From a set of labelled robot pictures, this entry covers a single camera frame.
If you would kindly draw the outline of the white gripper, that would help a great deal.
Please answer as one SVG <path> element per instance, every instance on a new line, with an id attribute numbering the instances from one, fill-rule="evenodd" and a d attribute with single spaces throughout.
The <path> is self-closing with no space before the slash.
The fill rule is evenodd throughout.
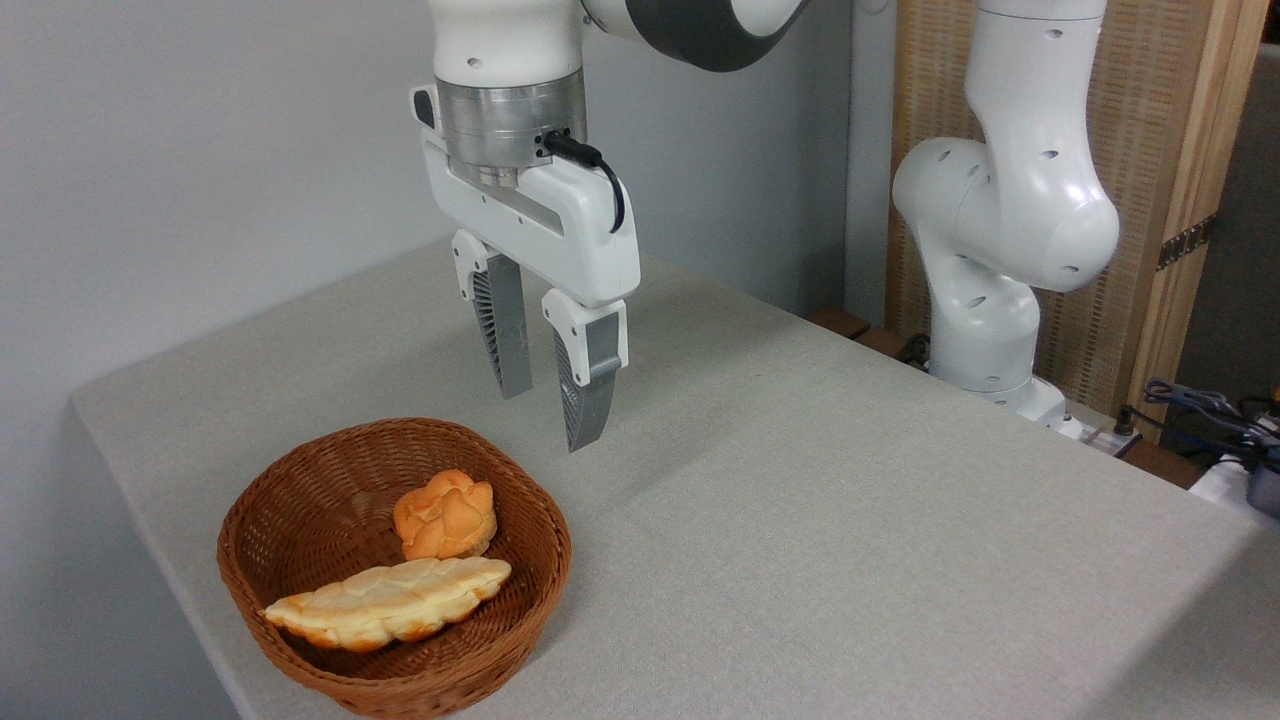
<path id="1" fill-rule="evenodd" d="M 545 146 L 552 132 L 585 140 L 585 88 L 426 85 L 412 90 L 410 108 L 435 202 L 472 233 L 454 233 L 454 270 L 502 396 L 532 388 L 521 265 L 554 287 L 541 310 L 568 451 L 595 442 L 628 365 L 621 299 L 637 288 L 640 263 L 623 186 Z"/>

